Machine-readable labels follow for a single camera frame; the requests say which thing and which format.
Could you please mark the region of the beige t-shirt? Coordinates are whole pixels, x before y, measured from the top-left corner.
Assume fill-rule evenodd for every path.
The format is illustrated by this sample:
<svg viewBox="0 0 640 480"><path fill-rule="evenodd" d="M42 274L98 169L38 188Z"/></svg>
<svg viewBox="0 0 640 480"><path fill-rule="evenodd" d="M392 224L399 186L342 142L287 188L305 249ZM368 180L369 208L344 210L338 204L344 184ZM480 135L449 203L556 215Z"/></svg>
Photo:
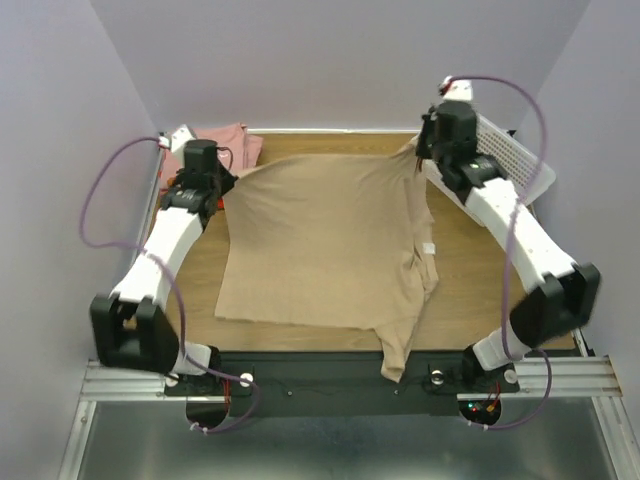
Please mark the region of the beige t-shirt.
<svg viewBox="0 0 640 480"><path fill-rule="evenodd" d="M382 375L403 377L439 281L413 143L390 155L299 154L254 168L224 207L218 318L370 330Z"/></svg>

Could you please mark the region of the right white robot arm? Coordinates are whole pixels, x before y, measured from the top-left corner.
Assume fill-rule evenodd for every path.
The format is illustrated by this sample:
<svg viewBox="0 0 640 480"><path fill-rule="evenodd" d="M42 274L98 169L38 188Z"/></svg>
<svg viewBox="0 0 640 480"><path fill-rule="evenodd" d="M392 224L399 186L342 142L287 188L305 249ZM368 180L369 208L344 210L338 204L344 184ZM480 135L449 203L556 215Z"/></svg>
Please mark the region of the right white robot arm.
<svg viewBox="0 0 640 480"><path fill-rule="evenodd" d="M525 296L503 305L500 327L467 347L463 384L482 390L496 370L590 320L601 274L579 264L545 232L520 202L498 160L478 148L478 116L470 103L443 100L423 115L416 153L431 160L441 181L503 248L507 271L517 272Z"/></svg>

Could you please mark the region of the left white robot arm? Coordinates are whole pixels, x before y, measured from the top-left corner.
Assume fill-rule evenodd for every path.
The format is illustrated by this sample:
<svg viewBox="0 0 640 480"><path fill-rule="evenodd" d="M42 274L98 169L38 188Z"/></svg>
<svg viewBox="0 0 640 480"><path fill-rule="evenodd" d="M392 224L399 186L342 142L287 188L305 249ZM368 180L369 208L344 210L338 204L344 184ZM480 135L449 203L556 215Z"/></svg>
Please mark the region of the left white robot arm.
<svg viewBox="0 0 640 480"><path fill-rule="evenodd" d="M183 166L161 196L155 223L124 277L107 295L90 304L100 363L110 368L188 375L199 393L215 392L222 382L217 348L186 339L166 315L169 297L181 295L176 276L191 247L215 215L220 199L237 180L219 160L218 144L208 139L172 141Z"/></svg>

